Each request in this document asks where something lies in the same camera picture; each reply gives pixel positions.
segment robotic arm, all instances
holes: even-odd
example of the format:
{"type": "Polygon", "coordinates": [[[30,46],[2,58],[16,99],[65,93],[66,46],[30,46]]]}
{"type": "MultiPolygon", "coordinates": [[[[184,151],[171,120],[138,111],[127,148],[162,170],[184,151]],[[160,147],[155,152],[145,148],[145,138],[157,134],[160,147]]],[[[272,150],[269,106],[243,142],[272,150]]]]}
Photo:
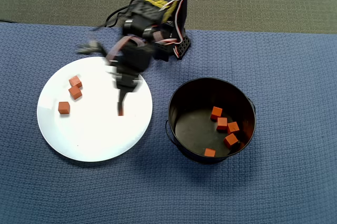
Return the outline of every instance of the robotic arm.
{"type": "Polygon", "coordinates": [[[135,0],[122,9],[125,8],[125,12],[118,13],[126,16],[122,25],[123,36],[109,53],[97,41],[82,45],[78,51],[81,54],[99,52],[111,66],[116,67],[116,87],[120,89],[119,115],[123,115],[126,94],[134,91],[139,74],[148,68],[152,57],[168,61],[171,55],[175,55],[181,60],[191,45],[184,28],[187,0],[135,0]]]}

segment orange cube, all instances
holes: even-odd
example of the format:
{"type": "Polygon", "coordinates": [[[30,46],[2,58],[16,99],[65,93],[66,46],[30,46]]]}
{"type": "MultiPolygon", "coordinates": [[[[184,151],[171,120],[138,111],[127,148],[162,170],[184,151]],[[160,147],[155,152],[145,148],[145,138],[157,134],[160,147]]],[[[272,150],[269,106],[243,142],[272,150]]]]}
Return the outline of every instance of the orange cube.
{"type": "Polygon", "coordinates": [[[227,133],[237,133],[239,132],[239,126],[237,125],[236,122],[231,122],[227,124],[227,133]]]}
{"type": "Polygon", "coordinates": [[[223,142],[225,143],[226,147],[230,149],[234,144],[237,144],[239,141],[235,137],[235,135],[231,133],[223,140],[223,142]]]}
{"type": "Polygon", "coordinates": [[[73,97],[73,99],[78,99],[80,96],[82,96],[82,92],[77,86],[73,86],[69,89],[70,95],[73,97]]]}
{"type": "Polygon", "coordinates": [[[69,114],[70,113],[70,104],[68,102],[59,102],[58,111],[60,114],[69,114]]]}
{"type": "Polygon", "coordinates": [[[215,150],[214,149],[206,149],[204,155],[206,157],[214,157],[215,156],[215,150]]]}
{"type": "Polygon", "coordinates": [[[226,130],[227,129],[227,118],[218,118],[216,129],[217,130],[226,130]]]}
{"type": "Polygon", "coordinates": [[[212,114],[211,114],[211,120],[217,121],[219,117],[221,117],[222,109],[218,107],[213,107],[212,114]]]}
{"type": "Polygon", "coordinates": [[[73,78],[69,79],[70,85],[73,86],[77,86],[77,87],[82,87],[82,82],[80,81],[80,79],[78,78],[78,76],[74,76],[73,78]]]}

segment pot handle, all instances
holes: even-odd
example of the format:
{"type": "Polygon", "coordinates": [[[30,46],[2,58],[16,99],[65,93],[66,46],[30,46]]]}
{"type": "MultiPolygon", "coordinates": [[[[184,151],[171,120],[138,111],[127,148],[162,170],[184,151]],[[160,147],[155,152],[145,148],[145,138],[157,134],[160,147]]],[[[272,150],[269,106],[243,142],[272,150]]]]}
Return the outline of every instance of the pot handle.
{"type": "Polygon", "coordinates": [[[255,104],[253,104],[253,102],[250,100],[250,98],[248,98],[247,96],[246,96],[246,98],[248,99],[248,101],[250,102],[250,104],[253,106],[253,109],[254,109],[254,113],[255,113],[255,115],[256,115],[256,108],[255,108],[255,104]]]}
{"type": "Polygon", "coordinates": [[[169,138],[169,140],[177,146],[177,144],[171,139],[171,137],[169,136],[169,132],[167,131],[167,123],[168,123],[168,120],[166,120],[166,123],[165,123],[165,130],[166,130],[166,134],[167,134],[167,137],[169,138]]]}

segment black pot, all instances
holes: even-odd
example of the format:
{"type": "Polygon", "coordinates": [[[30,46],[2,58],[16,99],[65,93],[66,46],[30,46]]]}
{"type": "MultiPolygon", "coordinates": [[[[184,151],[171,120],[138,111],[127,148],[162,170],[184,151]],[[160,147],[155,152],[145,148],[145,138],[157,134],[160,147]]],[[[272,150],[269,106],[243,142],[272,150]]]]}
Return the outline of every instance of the black pot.
{"type": "Polygon", "coordinates": [[[168,106],[166,133],[169,139],[189,159],[203,163],[218,163],[239,153],[251,141],[255,126],[255,106],[233,84],[215,78],[199,78],[181,85],[173,94],[168,106]],[[239,143],[228,149],[223,140],[227,132],[216,130],[210,119],[214,106],[222,108],[227,121],[236,121],[239,143]],[[173,140],[167,131],[169,122],[173,140]],[[216,150],[215,157],[204,156],[205,149],[216,150]]]}

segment table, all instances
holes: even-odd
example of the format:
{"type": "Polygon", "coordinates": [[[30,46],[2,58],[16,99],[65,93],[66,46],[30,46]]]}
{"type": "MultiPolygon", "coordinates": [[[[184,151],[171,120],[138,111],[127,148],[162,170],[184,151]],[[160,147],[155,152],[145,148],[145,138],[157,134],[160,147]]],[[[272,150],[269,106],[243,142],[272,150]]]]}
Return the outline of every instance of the table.
{"type": "MultiPolygon", "coordinates": [[[[100,163],[65,158],[43,139],[39,93],[80,59],[90,27],[0,25],[1,223],[334,223],[337,219],[337,35],[188,31],[185,58],[143,74],[153,116],[143,138],[100,163]],[[218,77],[255,104],[250,145],[216,165],[184,157],[165,135],[184,82],[218,77]]],[[[110,48],[119,29],[97,39],[110,48]]]]}

